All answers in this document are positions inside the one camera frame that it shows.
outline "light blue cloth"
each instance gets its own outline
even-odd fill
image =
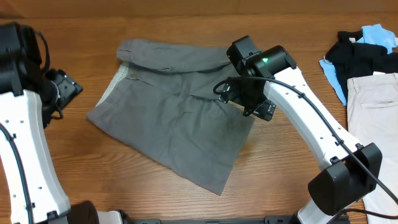
[[[387,49],[387,53],[391,53],[392,49],[397,47],[396,36],[394,33],[383,29],[380,24],[363,26],[362,34],[363,37],[356,43],[381,45]],[[338,98],[343,103],[343,106],[346,106],[347,100],[344,97],[343,90],[341,90],[340,83],[337,81],[335,66],[326,63],[323,59],[319,61],[319,64],[321,65],[323,73],[325,73],[330,85],[335,89]]]
[[[343,103],[343,106],[346,106],[347,100],[344,97],[344,93],[343,93],[343,90],[341,89],[340,83],[337,81],[335,66],[331,65],[329,63],[326,63],[324,59],[320,60],[319,64],[323,68],[323,72],[325,73],[325,76],[327,77],[330,85],[335,89],[337,97]]]
[[[397,47],[396,36],[393,32],[383,29],[380,24],[373,26],[362,26],[363,37],[357,43],[376,44],[386,47],[387,53]]]

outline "wooden table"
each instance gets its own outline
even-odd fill
[[[382,23],[398,33],[398,15],[386,13],[20,22],[42,31],[49,43],[52,66],[67,71],[85,89],[65,109],[65,119],[52,121],[45,130],[55,170],[71,203],[91,200],[98,210],[123,209],[133,218],[163,220],[291,215],[310,198],[307,184],[319,170],[307,145],[280,110],[271,122],[256,120],[221,196],[107,136],[85,115],[119,67],[116,49],[122,40],[228,46],[250,35],[261,49],[283,45],[315,94],[346,126],[345,107],[318,61],[335,43],[339,30],[356,31],[363,25]],[[0,222],[9,223],[9,195],[1,172]],[[363,204],[353,207],[363,208]],[[366,223],[364,215],[350,215],[352,223]]]

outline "shorts pocket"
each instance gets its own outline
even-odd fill
[[[366,108],[388,108],[391,106],[398,106],[398,99],[393,100],[377,100],[361,103],[363,109]]]

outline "folded clothing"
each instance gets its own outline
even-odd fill
[[[374,142],[382,152],[379,179],[398,195],[398,73],[350,78],[348,86],[348,131],[364,146]],[[363,198],[365,209],[397,215],[396,203],[380,186]],[[369,224],[391,224],[368,215]]]
[[[380,24],[376,24],[373,26],[363,26],[362,29],[357,32],[339,31],[338,42],[344,42],[347,44],[356,42],[361,44],[380,45],[384,46],[387,49],[388,54],[392,53],[392,49],[397,47],[397,41],[394,33],[389,30],[383,29]],[[337,79],[335,66],[331,62],[325,61],[324,59],[321,59],[319,63],[330,85],[335,89],[338,98],[343,103],[343,105],[346,106],[346,90],[345,92],[343,92],[340,82]]]
[[[238,76],[223,47],[125,40],[127,77],[87,115],[110,136],[221,194],[254,122],[213,87]]]
[[[372,75],[373,72],[398,72],[398,53],[387,54],[383,46],[337,42],[326,54],[333,63],[337,80],[347,98],[347,80]]]

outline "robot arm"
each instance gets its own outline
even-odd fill
[[[244,116],[252,113],[267,121],[272,119],[278,106],[318,162],[321,172],[308,184],[312,199],[295,214],[293,220],[296,223],[327,223],[339,211],[376,188],[376,181],[357,165],[347,150],[376,177],[382,160],[380,150],[375,144],[363,147],[332,117],[308,87],[302,72],[285,49],[276,46],[261,52],[246,36],[233,42],[227,56],[240,77],[228,78],[215,86],[214,92],[220,95],[220,100],[225,103],[235,101],[245,107]],[[223,91],[217,91],[222,84]],[[304,97],[313,103],[330,128]],[[344,141],[337,141],[335,135]]]
[[[48,70],[44,38],[46,63],[40,68],[36,34],[16,23],[0,26],[0,124],[6,135],[0,137],[0,156],[11,221],[20,224],[53,220],[71,209],[54,171],[44,128],[51,119],[62,119],[64,107],[83,90],[62,70]]]

